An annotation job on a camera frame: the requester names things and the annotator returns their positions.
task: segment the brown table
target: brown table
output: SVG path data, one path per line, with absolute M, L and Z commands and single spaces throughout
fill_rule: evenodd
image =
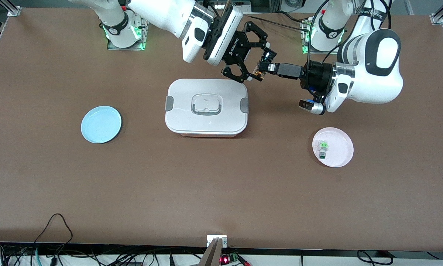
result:
M 222 78 L 222 66 L 186 64 L 181 41 L 155 27 L 146 51 L 107 51 L 92 10 L 24 9 L 0 40 L 0 241 L 33 241 L 61 212 L 73 242 L 203 246 L 221 233 L 245 248 L 443 251 L 443 30 L 427 16 L 393 22 L 404 88 L 391 103 L 314 116 L 297 106 L 298 81 L 268 76 L 246 83 L 243 133 L 199 139 L 166 127 L 167 89 Z M 256 23 L 276 62 L 305 63 L 297 32 Z M 123 128 L 98 145 L 80 123 L 100 105 Z M 311 152 L 328 126 L 355 145 L 340 169 Z M 56 219 L 41 240 L 67 238 Z

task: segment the gray floor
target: gray floor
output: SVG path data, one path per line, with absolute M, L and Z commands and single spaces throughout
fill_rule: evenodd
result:
M 429 15 L 443 5 L 443 0 L 396 0 L 392 5 L 391 13 L 394 15 L 407 15 L 405 8 L 406 1 L 409 1 L 415 15 Z M 67 0 L 12 0 L 12 2 L 21 7 L 82 7 Z M 283 3 L 282 10 L 287 12 L 295 10 L 294 12 L 311 13 L 315 12 L 321 2 L 321 0 L 307 0 L 305 7 L 302 8 L 292 8 Z M 7 12 L 0 7 L 0 21 L 5 21 L 6 19 Z

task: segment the plate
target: plate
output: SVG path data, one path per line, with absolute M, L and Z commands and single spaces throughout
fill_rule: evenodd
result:
M 318 143 L 326 141 L 328 151 L 326 157 L 320 159 L 318 155 Z M 343 167 L 353 158 L 354 147 L 350 137 L 342 130 L 334 127 L 326 127 L 319 130 L 312 141 L 312 149 L 315 157 L 324 165 L 329 167 Z
M 90 110 L 82 120 L 80 130 L 91 143 L 111 141 L 121 129 L 120 113 L 110 106 L 98 106 Z

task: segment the blue plate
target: blue plate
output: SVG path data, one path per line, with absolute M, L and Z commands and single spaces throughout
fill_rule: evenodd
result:
M 91 143 L 109 142 L 120 129 L 120 113 L 110 106 L 93 108 L 83 117 L 80 126 L 83 137 Z

